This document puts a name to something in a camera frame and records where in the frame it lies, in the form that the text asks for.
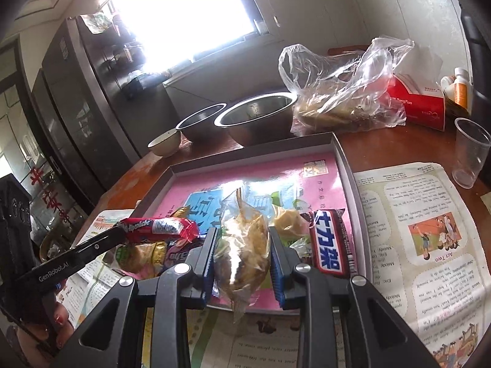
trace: plastic cup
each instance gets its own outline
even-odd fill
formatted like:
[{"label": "plastic cup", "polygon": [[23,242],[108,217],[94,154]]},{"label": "plastic cup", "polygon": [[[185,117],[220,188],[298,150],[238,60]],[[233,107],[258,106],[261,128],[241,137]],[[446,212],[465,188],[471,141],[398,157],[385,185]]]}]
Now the plastic cup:
[{"label": "plastic cup", "polygon": [[452,177],[462,188],[470,189],[488,156],[491,135],[482,126],[464,117],[455,119],[455,126],[456,162]]}]

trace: bright window light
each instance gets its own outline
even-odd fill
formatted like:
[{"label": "bright window light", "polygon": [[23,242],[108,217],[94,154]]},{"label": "bright window light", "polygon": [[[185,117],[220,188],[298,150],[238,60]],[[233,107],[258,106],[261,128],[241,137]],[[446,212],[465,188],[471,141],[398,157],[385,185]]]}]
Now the bright window light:
[{"label": "bright window light", "polygon": [[5,155],[2,155],[2,157],[0,157],[0,178],[4,177],[7,174],[10,174],[11,172],[12,168],[8,164],[7,158],[5,157]]},{"label": "bright window light", "polygon": [[145,47],[146,71],[163,71],[255,31],[240,0],[112,0]]}]

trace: red candy bar wrapper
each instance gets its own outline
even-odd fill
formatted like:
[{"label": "red candy bar wrapper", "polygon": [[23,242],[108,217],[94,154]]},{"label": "red candy bar wrapper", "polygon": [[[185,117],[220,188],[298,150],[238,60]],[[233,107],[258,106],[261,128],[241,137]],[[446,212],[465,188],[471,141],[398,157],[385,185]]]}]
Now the red candy bar wrapper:
[{"label": "red candy bar wrapper", "polygon": [[357,270],[342,219],[343,213],[344,209],[326,209],[305,213],[303,216],[310,219],[315,267],[324,274],[349,278]]},{"label": "red candy bar wrapper", "polygon": [[181,217],[134,218],[119,221],[117,226],[124,229],[129,243],[155,243],[169,238],[180,238],[183,243],[192,242],[199,236],[199,228],[194,221]]}]

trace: metal pot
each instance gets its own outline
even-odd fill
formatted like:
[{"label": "metal pot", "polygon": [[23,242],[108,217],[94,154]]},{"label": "metal pot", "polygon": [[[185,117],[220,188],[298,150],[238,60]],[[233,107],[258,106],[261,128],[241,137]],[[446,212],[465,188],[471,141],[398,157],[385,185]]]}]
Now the metal pot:
[{"label": "metal pot", "polygon": [[222,112],[215,119],[215,126],[227,129],[244,147],[289,138],[295,102],[296,95],[292,93],[246,99]]},{"label": "metal pot", "polygon": [[201,109],[181,121],[176,126],[176,130],[181,130],[184,136],[192,142],[208,141],[222,131],[222,129],[213,125],[213,121],[226,106],[227,104],[219,103]]}]

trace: newspaper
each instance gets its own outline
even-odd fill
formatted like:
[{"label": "newspaper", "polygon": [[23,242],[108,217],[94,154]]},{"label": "newspaper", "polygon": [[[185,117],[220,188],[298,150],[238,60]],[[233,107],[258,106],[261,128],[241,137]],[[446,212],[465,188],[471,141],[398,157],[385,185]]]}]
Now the newspaper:
[{"label": "newspaper", "polygon": [[443,366],[461,366],[490,323],[489,275],[475,223],[443,167],[355,173],[373,281]]},{"label": "newspaper", "polygon": [[[148,309],[142,368],[150,367],[153,309]],[[192,368],[295,368],[299,315],[246,314],[233,323],[233,313],[206,308],[187,310]],[[339,311],[334,311],[338,368],[346,367]]]},{"label": "newspaper", "polygon": [[[79,243],[108,230],[119,220],[129,217],[133,209],[104,210],[94,220]],[[68,310],[68,319],[74,328],[85,319],[92,309],[118,282],[121,275],[102,263],[103,255],[87,264],[82,270],[68,278],[65,287],[58,294],[58,302]]]}]

